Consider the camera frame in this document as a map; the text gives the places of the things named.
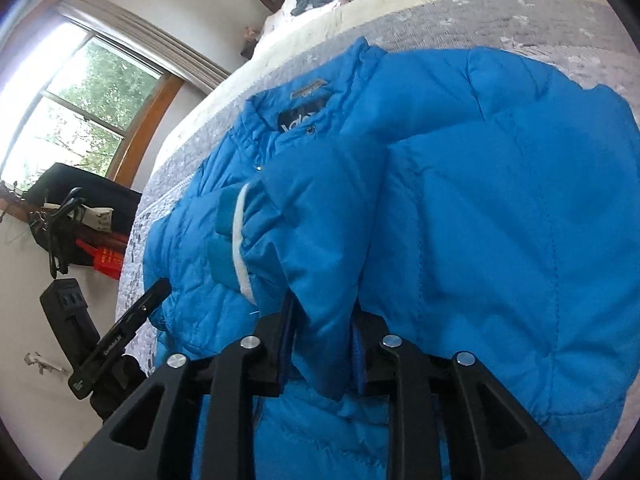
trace gray tag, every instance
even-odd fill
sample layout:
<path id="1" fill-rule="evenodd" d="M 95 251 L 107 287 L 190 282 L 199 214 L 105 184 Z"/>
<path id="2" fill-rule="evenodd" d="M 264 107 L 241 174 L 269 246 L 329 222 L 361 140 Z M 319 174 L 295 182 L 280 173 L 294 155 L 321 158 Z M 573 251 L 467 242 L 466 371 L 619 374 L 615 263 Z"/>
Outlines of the gray tag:
<path id="1" fill-rule="evenodd" d="M 322 88 L 324 85 L 326 85 L 326 81 L 324 79 L 316 79 L 315 81 L 312 81 L 304 88 L 301 88 L 300 90 L 296 90 L 295 92 L 293 92 L 290 98 L 297 99 L 298 97 L 307 97 L 311 95 L 313 92 L 315 92 L 316 90 L 318 90 L 319 88 Z"/>

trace silver screw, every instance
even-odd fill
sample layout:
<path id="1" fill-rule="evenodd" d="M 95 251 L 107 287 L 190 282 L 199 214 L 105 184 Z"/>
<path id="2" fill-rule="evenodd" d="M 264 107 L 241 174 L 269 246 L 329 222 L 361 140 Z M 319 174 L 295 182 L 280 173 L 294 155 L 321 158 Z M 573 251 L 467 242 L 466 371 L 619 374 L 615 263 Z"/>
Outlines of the silver screw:
<path id="1" fill-rule="evenodd" d="M 240 342 L 240 346 L 242 348 L 246 348 L 247 350 L 251 350 L 260 346 L 260 338 L 256 337 L 255 335 L 248 335 L 247 337 L 242 339 L 242 341 Z"/>
<path id="2" fill-rule="evenodd" d="M 398 348 L 402 344 L 402 339 L 398 335 L 385 335 L 382 338 L 382 344 L 389 348 Z"/>
<path id="3" fill-rule="evenodd" d="M 187 356 L 182 354 L 173 354 L 169 356 L 166 363 L 171 368 L 181 368 L 187 363 Z"/>
<path id="4" fill-rule="evenodd" d="M 456 361 L 462 366 L 471 366 L 476 362 L 476 356 L 471 352 L 460 352 L 456 355 Z"/>

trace window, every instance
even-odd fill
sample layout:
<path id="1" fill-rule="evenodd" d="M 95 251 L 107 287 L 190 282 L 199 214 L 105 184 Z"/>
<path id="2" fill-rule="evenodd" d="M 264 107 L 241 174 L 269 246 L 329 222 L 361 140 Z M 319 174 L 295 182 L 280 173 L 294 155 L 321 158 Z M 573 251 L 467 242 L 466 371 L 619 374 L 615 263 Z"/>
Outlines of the window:
<path id="1" fill-rule="evenodd" d="M 0 178 L 25 191 L 56 162 L 109 176 L 161 76 L 106 38 L 62 23 L 0 93 Z"/>

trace wooden window frame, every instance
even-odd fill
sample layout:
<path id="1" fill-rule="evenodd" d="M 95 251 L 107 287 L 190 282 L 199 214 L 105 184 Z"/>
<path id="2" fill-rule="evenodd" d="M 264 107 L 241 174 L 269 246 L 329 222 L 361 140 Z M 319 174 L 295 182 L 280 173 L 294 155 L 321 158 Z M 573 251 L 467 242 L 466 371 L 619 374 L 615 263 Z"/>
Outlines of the wooden window frame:
<path id="1" fill-rule="evenodd" d="M 10 80 L 17 67 L 36 44 L 43 40 L 55 26 L 61 22 L 69 21 L 56 10 L 61 1 L 42 0 L 14 27 L 0 50 L 0 88 Z M 158 125 L 180 91 L 184 81 L 180 77 L 157 67 L 140 54 L 102 37 L 95 31 L 94 36 L 102 41 L 111 43 L 128 56 L 139 58 L 145 64 L 149 64 L 161 73 L 154 90 L 131 121 L 106 175 L 108 179 L 114 180 L 121 186 L 130 187 Z M 5 209 L 3 205 L 0 203 L 0 209 L 2 210 Z"/>

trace blue jacket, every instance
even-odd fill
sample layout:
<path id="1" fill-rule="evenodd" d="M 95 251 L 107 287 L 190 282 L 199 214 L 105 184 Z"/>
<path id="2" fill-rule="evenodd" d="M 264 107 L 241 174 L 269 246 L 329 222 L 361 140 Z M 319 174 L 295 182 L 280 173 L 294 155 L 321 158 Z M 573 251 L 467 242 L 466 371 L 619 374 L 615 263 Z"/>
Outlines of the blue jacket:
<path id="1" fill-rule="evenodd" d="M 587 477 L 640 362 L 639 148 L 605 86 L 359 40 L 249 99 L 153 225 L 159 348 L 216 354 L 290 287 L 296 374 L 257 410 L 258 480 L 382 480 L 386 406 L 351 387 L 357 297 L 424 352 L 478 355 Z"/>

